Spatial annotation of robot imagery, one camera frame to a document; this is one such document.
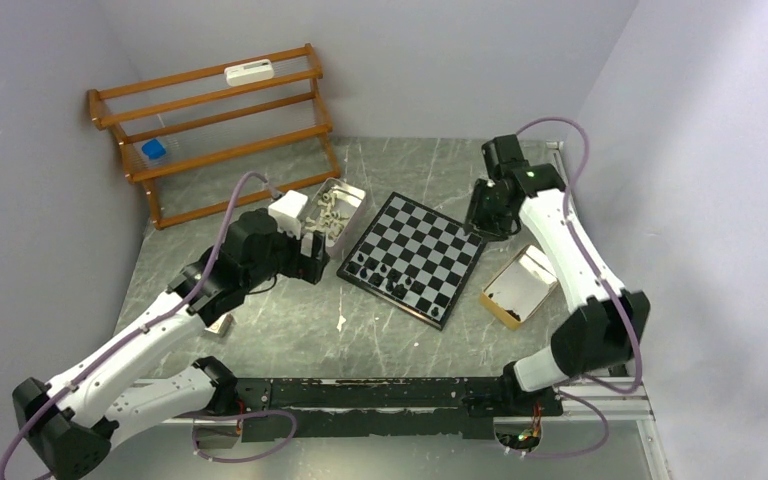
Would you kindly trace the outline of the black bishop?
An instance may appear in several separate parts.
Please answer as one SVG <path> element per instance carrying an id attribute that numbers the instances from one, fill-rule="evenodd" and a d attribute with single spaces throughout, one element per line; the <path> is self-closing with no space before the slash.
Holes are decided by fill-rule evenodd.
<path id="1" fill-rule="evenodd" d="M 372 286 L 378 287 L 383 281 L 383 277 L 378 273 L 373 273 L 369 278 L 369 283 Z"/>

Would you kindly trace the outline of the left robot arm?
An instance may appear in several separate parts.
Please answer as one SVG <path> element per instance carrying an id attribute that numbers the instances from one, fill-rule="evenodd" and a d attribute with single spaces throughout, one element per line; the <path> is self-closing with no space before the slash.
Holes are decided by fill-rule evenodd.
<path id="1" fill-rule="evenodd" d="M 329 256 L 323 234 L 287 232 L 264 208 L 223 228 L 220 244 L 97 351 L 47 381 L 28 378 L 14 389 L 22 436 L 55 478 L 84 477 L 125 440 L 169 418 L 240 413 L 237 378 L 213 356 L 169 378 L 135 382 L 262 283 L 278 276 L 318 283 Z"/>

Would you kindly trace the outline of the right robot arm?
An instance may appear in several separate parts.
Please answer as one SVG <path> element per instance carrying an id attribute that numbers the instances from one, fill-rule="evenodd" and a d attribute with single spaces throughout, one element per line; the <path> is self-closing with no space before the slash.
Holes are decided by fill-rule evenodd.
<path id="1" fill-rule="evenodd" d="M 514 135 L 481 147 L 487 179 L 478 180 L 466 213 L 468 230 L 503 241 L 528 230 L 555 272 L 569 312 L 539 352 L 508 364 L 502 406 L 522 414 L 538 391 L 594 370 L 639 363 L 640 339 L 651 310 L 603 262 L 570 206 L 571 189 L 556 168 L 532 165 Z"/>

